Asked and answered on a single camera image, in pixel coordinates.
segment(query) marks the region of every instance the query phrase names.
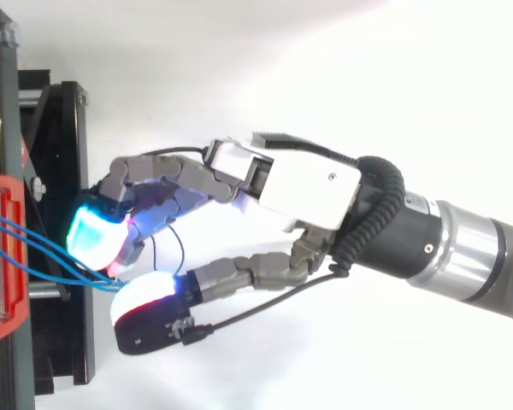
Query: blue cable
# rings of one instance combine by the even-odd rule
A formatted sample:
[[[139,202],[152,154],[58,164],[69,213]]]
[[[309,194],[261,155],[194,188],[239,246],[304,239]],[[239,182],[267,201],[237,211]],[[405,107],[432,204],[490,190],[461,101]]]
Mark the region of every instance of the blue cable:
[[[180,272],[180,269],[182,269],[182,267],[185,264],[185,246],[182,244],[182,240],[180,239],[180,236],[177,233],[177,231],[171,225],[168,225],[168,228],[175,235],[175,237],[177,238],[177,241],[179,241],[179,246],[180,246],[180,254],[181,254],[180,264],[179,264],[179,267],[177,267],[177,270],[175,271],[175,273],[173,274],[173,275],[176,275],[177,273]]]
[[[25,228],[25,227],[23,227],[21,225],[17,225],[15,222],[12,222],[11,220],[8,220],[8,219],[6,219],[6,218],[4,218],[2,216],[0,216],[0,221],[3,222],[6,225],[13,226],[14,228],[18,229],[19,231],[26,233],[30,237],[35,237],[35,238],[39,239],[40,241],[42,241],[46,245],[52,247],[54,250],[56,250],[57,252],[59,252],[63,256],[66,256],[71,261],[75,262],[76,264],[78,264],[81,267],[83,267],[84,269],[86,269],[89,273],[91,273],[96,278],[99,278],[99,279],[103,280],[104,282],[108,282],[110,284],[114,284],[115,283],[110,278],[105,277],[104,275],[102,275],[99,272],[93,271],[86,264],[84,264],[81,261],[78,261],[78,259],[74,258],[71,254],[69,254],[69,252],[67,252],[65,249],[61,248],[56,243],[51,242],[47,237],[43,237],[42,235],[38,234],[37,232],[31,231],[30,229],[27,229],[27,228]]]
[[[80,285],[80,286],[86,286],[86,284],[80,282],[79,280],[58,278],[57,276],[50,276],[50,275],[46,275],[45,273],[41,273],[39,271],[35,271],[34,269],[31,269],[28,266],[23,266],[18,261],[10,258],[8,256],[8,254],[6,254],[1,249],[0,249],[0,256],[2,258],[4,258],[7,262],[11,263],[14,267],[18,267],[22,271],[30,273],[31,275],[36,276],[37,278],[41,278],[43,280],[49,280],[51,282],[57,282],[58,284],[75,284],[75,285]],[[114,292],[114,293],[116,292],[116,290],[107,289],[107,288],[102,288],[102,289],[99,289],[99,290],[102,290],[103,292]]]
[[[4,233],[7,233],[8,235],[10,235],[10,236],[12,236],[12,237],[14,237],[16,239],[19,239],[20,241],[26,243],[27,245],[30,245],[33,248],[39,250],[40,252],[48,255],[52,260],[54,260],[59,265],[64,267],[67,270],[67,272],[69,272],[70,274],[74,275],[76,278],[78,278],[82,282],[85,282],[86,284],[88,284],[90,286],[93,286],[96,289],[103,290],[102,286],[100,286],[98,284],[95,284],[93,281],[91,281],[90,279],[86,278],[84,275],[82,275],[81,273],[76,271],[76,269],[74,269],[71,266],[69,266],[68,263],[65,262],[63,259],[59,258],[57,255],[55,255],[53,252],[50,252],[48,249],[44,248],[43,246],[38,245],[34,241],[31,241],[30,239],[26,239],[25,237],[19,235],[18,233],[15,233],[15,232],[13,232],[13,231],[11,231],[9,229],[6,229],[3,226],[0,226],[0,231],[2,231]]]

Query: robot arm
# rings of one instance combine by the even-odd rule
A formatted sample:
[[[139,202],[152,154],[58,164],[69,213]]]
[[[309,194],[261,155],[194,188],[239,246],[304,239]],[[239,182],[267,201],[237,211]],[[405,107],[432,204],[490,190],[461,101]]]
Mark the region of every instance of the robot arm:
[[[210,200],[304,233],[290,255],[219,259],[154,285],[160,291],[136,308],[116,309],[113,322],[122,352],[142,354],[200,340],[214,328],[195,325],[190,307],[245,286],[301,289],[326,255],[337,262],[336,276],[345,276],[355,261],[513,318],[512,226],[405,192],[400,173],[387,161],[353,161],[283,135],[255,134],[251,147],[214,141],[203,164],[182,156],[115,160],[93,206],[115,223],[128,216],[133,226],[110,266],[131,266],[146,237]],[[133,280],[114,304],[129,292],[144,293],[144,277],[155,276]],[[167,282],[163,274],[158,280]]]

